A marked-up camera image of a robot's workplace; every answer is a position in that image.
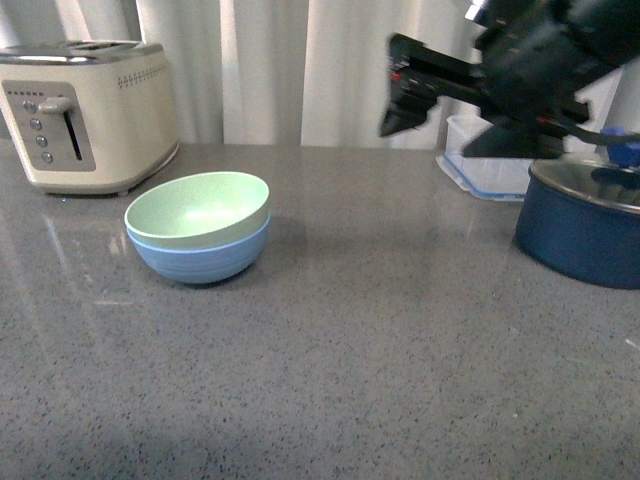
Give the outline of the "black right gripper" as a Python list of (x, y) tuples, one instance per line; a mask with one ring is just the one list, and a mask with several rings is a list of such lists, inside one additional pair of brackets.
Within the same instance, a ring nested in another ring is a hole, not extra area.
[(496, 124), (462, 148), (464, 157), (557, 159), (562, 135), (590, 119), (577, 92), (639, 56), (636, 1), (487, 1), (476, 21), (484, 28), (477, 64), (390, 37), (380, 137), (423, 125), (449, 97)]

